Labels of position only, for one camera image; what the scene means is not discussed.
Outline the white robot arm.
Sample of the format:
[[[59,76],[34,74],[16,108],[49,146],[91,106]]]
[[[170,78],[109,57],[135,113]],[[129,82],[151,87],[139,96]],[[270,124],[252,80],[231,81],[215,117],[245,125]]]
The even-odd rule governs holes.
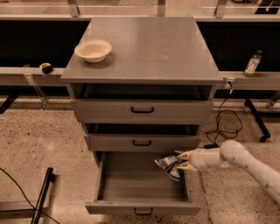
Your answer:
[[[280,205],[280,172],[255,158],[243,144],[235,140],[227,140],[220,147],[212,149],[185,151],[177,158],[183,160],[177,168],[185,171],[242,168]]]

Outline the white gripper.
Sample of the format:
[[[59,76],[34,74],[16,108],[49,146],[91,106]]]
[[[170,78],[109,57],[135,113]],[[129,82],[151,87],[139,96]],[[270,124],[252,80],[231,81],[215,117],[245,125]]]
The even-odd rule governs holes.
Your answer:
[[[177,155],[177,158],[181,160],[189,160],[189,162],[177,165],[177,169],[182,171],[204,171],[208,168],[217,168],[223,162],[219,148],[198,148],[192,151],[189,150],[180,153]]]

